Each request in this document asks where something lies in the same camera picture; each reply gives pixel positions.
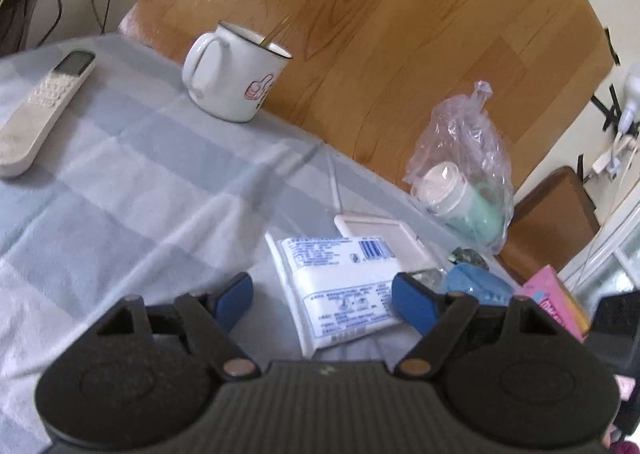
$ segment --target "light blue checkered tablecloth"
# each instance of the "light blue checkered tablecloth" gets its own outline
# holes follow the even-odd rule
[[[264,234],[337,236],[332,177],[345,211],[458,244],[403,192],[299,128],[268,113],[248,124],[204,113],[179,66],[117,35],[2,60],[0,125],[75,48],[95,52],[96,69],[33,167],[0,182],[0,453],[49,442],[33,406],[39,374],[125,294],[157,304],[249,271],[255,303],[233,338],[263,367],[300,358]],[[417,338],[402,325],[317,357],[393,364]]]

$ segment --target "white mug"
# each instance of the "white mug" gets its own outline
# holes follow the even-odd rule
[[[251,120],[291,59],[287,50],[273,42],[260,47],[263,39],[227,22],[201,35],[182,68],[182,82],[191,99],[223,120]]]

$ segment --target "mint green container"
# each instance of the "mint green container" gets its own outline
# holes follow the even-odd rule
[[[445,161],[433,167],[412,194],[429,212],[457,230],[470,242],[490,247],[502,237],[500,213],[466,180],[455,163]]]

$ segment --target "clear plastic bag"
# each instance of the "clear plastic bag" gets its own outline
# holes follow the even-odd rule
[[[469,243],[498,254],[513,217],[511,161],[484,103],[493,92],[476,82],[470,97],[434,108],[404,181],[419,205]]]

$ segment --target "white package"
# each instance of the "white package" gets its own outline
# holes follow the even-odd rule
[[[266,239],[303,357],[401,321],[391,307],[401,267],[382,238]]]
[[[431,241],[423,243],[404,221],[347,212],[338,214],[334,222],[345,238],[380,236],[396,256],[402,272],[436,269],[446,275],[452,267],[448,252]]]

